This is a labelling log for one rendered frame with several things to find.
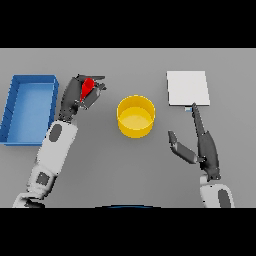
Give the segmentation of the blue tray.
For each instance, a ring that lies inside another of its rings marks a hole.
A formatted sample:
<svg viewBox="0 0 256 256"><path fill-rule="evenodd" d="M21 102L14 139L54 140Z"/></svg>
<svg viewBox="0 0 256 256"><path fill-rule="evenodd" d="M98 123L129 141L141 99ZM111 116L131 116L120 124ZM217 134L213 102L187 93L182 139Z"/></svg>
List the blue tray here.
<svg viewBox="0 0 256 256"><path fill-rule="evenodd" d="M0 144L41 146L54 121L58 88L55 75L13 75L0 123Z"/></svg>

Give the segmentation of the pale square measuring scale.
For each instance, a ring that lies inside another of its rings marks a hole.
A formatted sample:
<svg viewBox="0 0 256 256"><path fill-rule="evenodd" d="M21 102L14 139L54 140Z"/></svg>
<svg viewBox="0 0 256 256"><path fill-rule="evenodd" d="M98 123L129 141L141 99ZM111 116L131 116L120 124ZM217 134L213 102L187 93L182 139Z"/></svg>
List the pale square measuring scale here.
<svg viewBox="0 0 256 256"><path fill-rule="evenodd" d="M167 71L167 92L170 106L190 108L209 106L210 97L204 71Z"/></svg>

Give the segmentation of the yellow bowl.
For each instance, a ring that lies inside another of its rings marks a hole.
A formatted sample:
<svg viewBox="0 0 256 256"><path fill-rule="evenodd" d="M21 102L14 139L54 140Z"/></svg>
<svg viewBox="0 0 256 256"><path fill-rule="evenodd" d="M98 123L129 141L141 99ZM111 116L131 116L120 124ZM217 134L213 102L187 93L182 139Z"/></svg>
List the yellow bowl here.
<svg viewBox="0 0 256 256"><path fill-rule="evenodd" d="M141 95L123 98L116 109L120 132L133 139L145 137L151 132L155 115L152 101Z"/></svg>

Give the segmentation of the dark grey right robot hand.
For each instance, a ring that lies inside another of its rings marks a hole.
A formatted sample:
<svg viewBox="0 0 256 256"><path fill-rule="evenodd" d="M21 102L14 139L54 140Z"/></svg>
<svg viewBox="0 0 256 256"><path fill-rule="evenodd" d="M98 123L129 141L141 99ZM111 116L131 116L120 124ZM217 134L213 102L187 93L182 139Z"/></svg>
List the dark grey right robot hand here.
<svg viewBox="0 0 256 256"><path fill-rule="evenodd" d="M171 151L189 164L199 164L202 171L207 174L207 181L220 180L220 166L217 148L210 132L204 129L199 109L192 104L192 117L197 135L198 153L195 153L178 141L173 131L168 132Z"/></svg>

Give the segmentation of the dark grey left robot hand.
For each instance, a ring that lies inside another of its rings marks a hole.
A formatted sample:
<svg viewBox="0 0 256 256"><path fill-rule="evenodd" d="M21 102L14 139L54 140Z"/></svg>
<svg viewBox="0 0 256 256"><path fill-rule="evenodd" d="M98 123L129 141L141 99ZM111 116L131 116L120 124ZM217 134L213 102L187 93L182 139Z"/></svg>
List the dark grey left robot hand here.
<svg viewBox="0 0 256 256"><path fill-rule="evenodd" d="M80 101L82 83L86 78L92 78L95 82L95 87L83 101ZM100 97L101 92L106 90L106 85L104 83L100 83L100 80L102 79L104 79L104 76L87 76L78 74L76 77L73 77L64 90L62 96L59 120L70 123L73 116L77 114L79 108L83 108L85 110L89 109Z"/></svg>

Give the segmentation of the red beaker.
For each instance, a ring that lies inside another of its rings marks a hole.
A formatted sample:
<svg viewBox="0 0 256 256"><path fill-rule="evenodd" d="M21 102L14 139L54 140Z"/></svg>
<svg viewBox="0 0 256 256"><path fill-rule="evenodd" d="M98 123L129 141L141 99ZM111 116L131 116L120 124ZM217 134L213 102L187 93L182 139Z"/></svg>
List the red beaker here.
<svg viewBox="0 0 256 256"><path fill-rule="evenodd" d="M92 91L95 87L95 82L92 78L86 78L82 83L82 90L80 94L80 101L83 101L87 95Z"/></svg>

